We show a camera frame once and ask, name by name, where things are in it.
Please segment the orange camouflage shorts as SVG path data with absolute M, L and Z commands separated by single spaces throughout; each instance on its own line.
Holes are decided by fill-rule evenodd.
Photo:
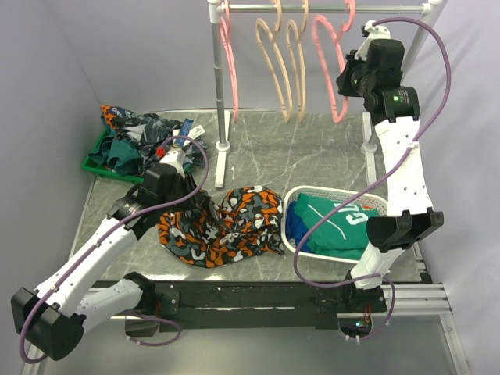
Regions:
M 160 244 L 180 261 L 206 269 L 266 252 L 284 254 L 284 210 L 278 193 L 262 185 L 242 187 L 229 191 L 217 205 L 219 225 L 210 223 L 198 206 L 164 213 L 157 225 Z

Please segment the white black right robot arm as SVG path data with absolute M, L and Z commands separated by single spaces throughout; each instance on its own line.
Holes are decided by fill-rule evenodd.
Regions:
M 337 79 L 341 94 L 361 97 L 379 139 L 387 178 L 387 208 L 366 225 L 369 243 L 351 269 L 355 284 L 342 292 L 342 302 L 359 311 L 370 300 L 367 290 L 380 286 L 394 261 L 444 223 L 434 210 L 423 175 L 420 144 L 420 104 L 416 90 L 403 87 L 405 48 L 393 39 L 366 41 L 346 56 Z

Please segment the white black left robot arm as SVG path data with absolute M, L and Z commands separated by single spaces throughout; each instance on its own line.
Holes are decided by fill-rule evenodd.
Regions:
M 142 184 L 113 204 L 94 235 L 58 271 L 34 290 L 20 288 L 11 307 L 23 361 L 63 359 L 88 331 L 118 313 L 155 319 L 161 298 L 155 283 L 137 272 L 95 295 L 88 291 L 163 213 L 193 209 L 201 202 L 201 187 L 191 173 L 155 164 Z

